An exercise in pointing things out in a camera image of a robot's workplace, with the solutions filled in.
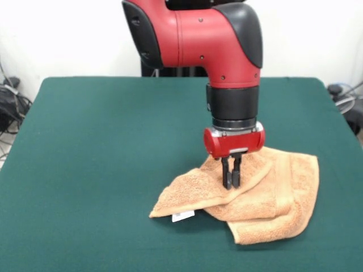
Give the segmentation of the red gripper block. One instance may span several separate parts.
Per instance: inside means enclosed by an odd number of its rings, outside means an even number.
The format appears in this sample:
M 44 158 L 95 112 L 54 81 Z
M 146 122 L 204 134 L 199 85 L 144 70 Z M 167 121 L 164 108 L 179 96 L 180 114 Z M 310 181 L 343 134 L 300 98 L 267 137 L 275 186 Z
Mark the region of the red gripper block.
M 240 131 L 217 130 L 213 127 L 204 130 L 204 145 L 213 158 L 222 158 L 222 183 L 225 189 L 240 187 L 240 165 L 242 155 L 259 151 L 265 144 L 265 130 L 258 121 L 252 129 Z M 228 158 L 233 154 L 234 167 L 229 171 Z

